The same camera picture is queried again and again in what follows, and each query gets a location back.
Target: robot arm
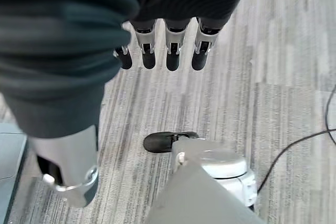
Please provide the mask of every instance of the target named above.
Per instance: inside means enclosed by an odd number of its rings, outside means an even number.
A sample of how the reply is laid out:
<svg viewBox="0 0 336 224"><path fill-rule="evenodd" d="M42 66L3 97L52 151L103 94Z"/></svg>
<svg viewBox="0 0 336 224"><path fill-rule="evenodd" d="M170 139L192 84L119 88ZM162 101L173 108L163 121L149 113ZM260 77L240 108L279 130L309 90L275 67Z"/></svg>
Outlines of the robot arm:
<svg viewBox="0 0 336 224"><path fill-rule="evenodd" d="M147 138L145 144L153 140ZM216 142L180 136L172 144L172 168L147 224L264 223L248 208L257 188L242 156Z"/></svg>
<svg viewBox="0 0 336 224"><path fill-rule="evenodd" d="M165 18L167 66L175 70L187 23L201 17L193 60L200 70L238 1L0 0L0 92L44 181L75 207L96 193L104 85L132 65L123 22L131 20L144 65L152 68L155 20ZM208 17L221 24L212 27ZM149 29L142 26L148 20Z"/></svg>

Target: gray mat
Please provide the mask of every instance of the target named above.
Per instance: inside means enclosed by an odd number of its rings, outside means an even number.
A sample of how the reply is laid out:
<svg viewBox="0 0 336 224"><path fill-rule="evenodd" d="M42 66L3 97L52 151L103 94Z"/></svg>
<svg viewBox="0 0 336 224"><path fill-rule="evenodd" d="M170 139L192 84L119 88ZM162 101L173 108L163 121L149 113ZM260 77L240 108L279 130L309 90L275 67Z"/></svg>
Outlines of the gray mat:
<svg viewBox="0 0 336 224"><path fill-rule="evenodd" d="M167 179L169 155L142 148L156 131L197 131L245 154L260 182L271 160L298 138L323 130L336 83L336 0L242 0L208 58L191 69L196 31L186 33L181 66L165 68L164 24L157 66L146 70L133 39L134 65L107 85L101 113L101 182L86 209L69 208L25 162L9 223L142 223ZM336 127L336 100L330 127ZM0 107L2 121L12 118ZM336 223L336 148L327 136L294 147L259 196L268 223Z"/></svg>

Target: dark gray fabric sleeve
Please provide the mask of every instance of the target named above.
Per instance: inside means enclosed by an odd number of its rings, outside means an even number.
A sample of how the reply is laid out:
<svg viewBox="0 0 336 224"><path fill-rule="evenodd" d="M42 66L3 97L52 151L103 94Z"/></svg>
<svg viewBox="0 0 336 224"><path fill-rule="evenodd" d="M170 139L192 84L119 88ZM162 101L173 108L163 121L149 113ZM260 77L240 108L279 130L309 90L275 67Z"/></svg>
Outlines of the dark gray fabric sleeve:
<svg viewBox="0 0 336 224"><path fill-rule="evenodd" d="M28 135L62 137L98 125L113 49L138 0L0 0L0 92Z"/></svg>

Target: silver metal forearm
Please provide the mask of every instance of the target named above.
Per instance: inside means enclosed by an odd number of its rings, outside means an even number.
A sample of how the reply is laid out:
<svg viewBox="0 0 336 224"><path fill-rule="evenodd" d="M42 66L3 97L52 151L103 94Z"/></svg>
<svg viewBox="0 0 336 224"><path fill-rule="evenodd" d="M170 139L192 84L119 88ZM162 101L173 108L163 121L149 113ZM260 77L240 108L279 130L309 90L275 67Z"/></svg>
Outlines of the silver metal forearm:
<svg viewBox="0 0 336 224"><path fill-rule="evenodd" d="M93 125L59 138L29 137L43 181L74 207L85 207L98 188L97 132Z"/></svg>

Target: black fingertip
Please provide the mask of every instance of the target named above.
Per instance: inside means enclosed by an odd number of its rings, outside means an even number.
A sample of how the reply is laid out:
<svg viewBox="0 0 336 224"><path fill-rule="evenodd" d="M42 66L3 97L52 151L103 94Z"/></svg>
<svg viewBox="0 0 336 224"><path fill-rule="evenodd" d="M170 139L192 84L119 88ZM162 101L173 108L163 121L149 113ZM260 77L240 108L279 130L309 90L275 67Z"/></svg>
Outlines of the black fingertip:
<svg viewBox="0 0 336 224"><path fill-rule="evenodd" d="M143 65L147 69L152 69L155 67L155 53L146 52L142 54Z"/></svg>
<svg viewBox="0 0 336 224"><path fill-rule="evenodd" d="M207 55L205 54L205 52L201 51L199 54L194 52L193 59L191 62L193 69L196 71L202 70L206 64L206 58Z"/></svg>
<svg viewBox="0 0 336 224"><path fill-rule="evenodd" d="M170 55L167 54L166 65L169 71L175 71L178 69L180 65L180 55L174 52L172 52Z"/></svg>

